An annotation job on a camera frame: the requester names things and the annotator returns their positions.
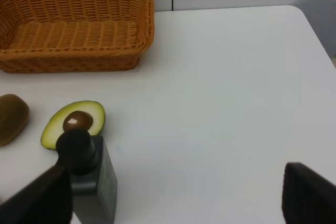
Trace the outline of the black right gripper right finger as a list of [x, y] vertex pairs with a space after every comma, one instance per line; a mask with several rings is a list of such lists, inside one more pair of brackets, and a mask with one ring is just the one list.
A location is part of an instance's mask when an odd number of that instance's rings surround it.
[[281, 207], [285, 223], [335, 223], [335, 185], [302, 163], [287, 163]]

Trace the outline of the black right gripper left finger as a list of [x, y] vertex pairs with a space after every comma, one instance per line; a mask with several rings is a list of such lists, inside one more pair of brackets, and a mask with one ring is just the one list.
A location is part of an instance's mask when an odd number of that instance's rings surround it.
[[55, 165], [1, 204], [1, 223], [71, 223], [70, 173]]

